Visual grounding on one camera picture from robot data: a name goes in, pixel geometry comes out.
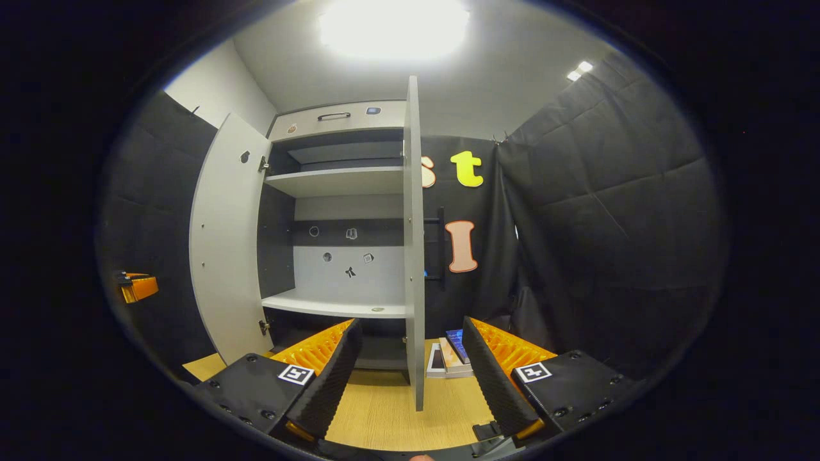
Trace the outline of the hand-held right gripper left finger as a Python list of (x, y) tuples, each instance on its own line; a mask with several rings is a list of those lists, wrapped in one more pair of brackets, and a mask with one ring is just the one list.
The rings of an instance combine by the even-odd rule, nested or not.
[(363, 345), (348, 319), (267, 358), (248, 353), (199, 385), (201, 400), (269, 437), (324, 439)]

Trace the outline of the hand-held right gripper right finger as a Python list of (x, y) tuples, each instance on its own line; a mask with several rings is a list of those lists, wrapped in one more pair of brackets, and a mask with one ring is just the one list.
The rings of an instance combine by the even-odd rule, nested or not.
[(515, 442), (574, 431), (639, 387), (586, 352), (556, 354), (471, 317), (463, 320), (463, 347), (500, 433)]

